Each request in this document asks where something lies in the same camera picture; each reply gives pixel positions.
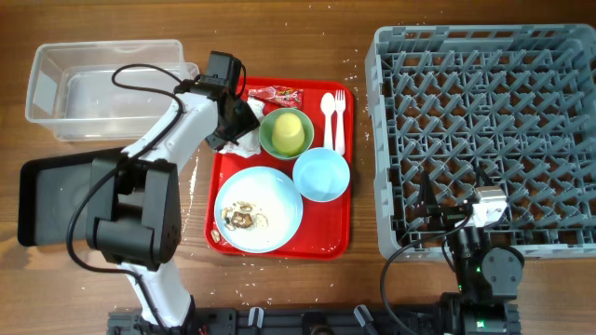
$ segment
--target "gray dish rack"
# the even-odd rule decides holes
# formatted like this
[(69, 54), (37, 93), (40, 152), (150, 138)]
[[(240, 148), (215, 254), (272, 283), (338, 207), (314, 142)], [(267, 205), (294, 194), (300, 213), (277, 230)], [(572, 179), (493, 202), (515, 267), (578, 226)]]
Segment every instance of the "gray dish rack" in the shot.
[[(413, 202), (423, 169), (454, 205), (472, 195), (478, 167), (508, 196), (485, 232), (491, 243), (526, 257), (596, 256), (595, 67), (587, 25), (380, 28), (365, 71), (381, 254), (422, 220)], [(441, 242), (401, 260), (439, 260)]]

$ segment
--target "yellow cup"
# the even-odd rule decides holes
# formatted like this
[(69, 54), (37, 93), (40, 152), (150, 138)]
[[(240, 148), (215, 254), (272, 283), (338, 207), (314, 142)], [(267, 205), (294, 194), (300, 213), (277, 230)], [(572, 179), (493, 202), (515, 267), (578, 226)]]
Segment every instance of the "yellow cup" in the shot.
[(284, 113), (273, 125), (273, 146), (280, 154), (292, 156), (300, 153), (305, 143), (305, 129), (300, 118), (292, 113)]

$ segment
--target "wooden table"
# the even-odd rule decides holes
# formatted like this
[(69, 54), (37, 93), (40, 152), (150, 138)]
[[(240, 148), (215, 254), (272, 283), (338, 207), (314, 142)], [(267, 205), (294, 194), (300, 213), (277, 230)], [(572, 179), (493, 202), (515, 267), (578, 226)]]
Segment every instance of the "wooden table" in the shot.
[[(578, 1), (75, 3), (9, 0), (0, 7), (0, 334), (102, 334), (108, 312), (115, 307), (139, 306), (123, 275), (88, 273), (70, 261), (64, 248), (25, 249), (17, 241), (23, 163), (123, 144), (58, 142), (48, 130), (25, 120), (27, 82), (40, 45), (173, 38), (183, 43), (186, 60), (203, 69), (209, 52), (216, 49), (239, 57), (249, 75), (346, 83), (357, 98), (357, 112), (352, 237), (345, 255), (329, 262), (280, 261), (227, 257), (208, 249), (202, 227), (212, 154), (201, 145), (198, 164), (188, 164), (181, 176), (181, 199), (187, 208), (190, 175), (197, 170), (192, 224), (183, 234), (176, 262), (198, 306), (247, 308), (243, 302), (266, 305), (272, 298), (273, 306), (279, 308), (351, 307), (361, 302), (380, 303), (379, 274), (385, 261), (376, 238), (374, 149), (367, 135), (373, 130), (364, 112), (364, 55), (375, 30), (396, 24), (596, 25), (596, 3)], [(345, 80), (352, 75), (353, 80)], [(93, 264), (106, 265), (98, 252), (80, 253)], [(524, 333), (594, 333), (595, 278), (595, 260), (528, 261), (517, 300)], [(444, 263), (401, 263), (389, 272), (388, 295), (395, 303), (434, 302), (443, 291), (456, 289), (454, 275)]]

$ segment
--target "crumpled napkin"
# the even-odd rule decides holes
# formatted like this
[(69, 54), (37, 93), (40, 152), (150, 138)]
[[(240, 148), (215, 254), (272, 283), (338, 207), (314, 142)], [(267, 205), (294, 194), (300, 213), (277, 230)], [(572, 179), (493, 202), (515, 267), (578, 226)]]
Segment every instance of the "crumpled napkin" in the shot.
[[(263, 115), (263, 108), (264, 102), (260, 100), (256, 100), (255, 98), (249, 97), (247, 100), (254, 116), (257, 117), (259, 122), (261, 122), (264, 118)], [(241, 157), (248, 158), (255, 154), (261, 153), (261, 140), (259, 140), (259, 128), (254, 129), (250, 133), (242, 136), (238, 140), (238, 145), (234, 143), (228, 142), (222, 150), (220, 150), (220, 154), (237, 154)]]

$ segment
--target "candy wrapper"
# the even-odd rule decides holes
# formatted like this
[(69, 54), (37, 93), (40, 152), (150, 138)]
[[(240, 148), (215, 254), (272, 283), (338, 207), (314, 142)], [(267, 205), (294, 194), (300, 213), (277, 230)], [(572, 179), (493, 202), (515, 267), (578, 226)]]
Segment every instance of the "candy wrapper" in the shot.
[(258, 89), (249, 89), (249, 97), (261, 101), (269, 101), (283, 107), (302, 108), (303, 89), (291, 87), (272, 86)]

